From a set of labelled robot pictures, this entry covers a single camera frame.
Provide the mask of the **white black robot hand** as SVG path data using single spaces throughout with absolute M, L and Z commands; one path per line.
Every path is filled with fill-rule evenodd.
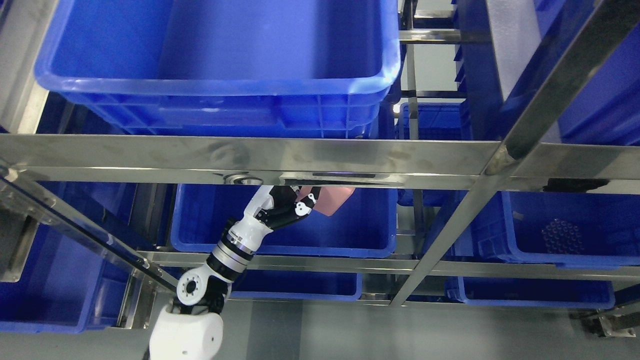
M 260 186 L 245 209 L 240 221 L 234 223 L 226 239 L 237 248 L 255 253 L 263 239 L 275 230 L 307 218 L 320 198 L 321 188 L 314 186 L 298 198 L 299 186 Z

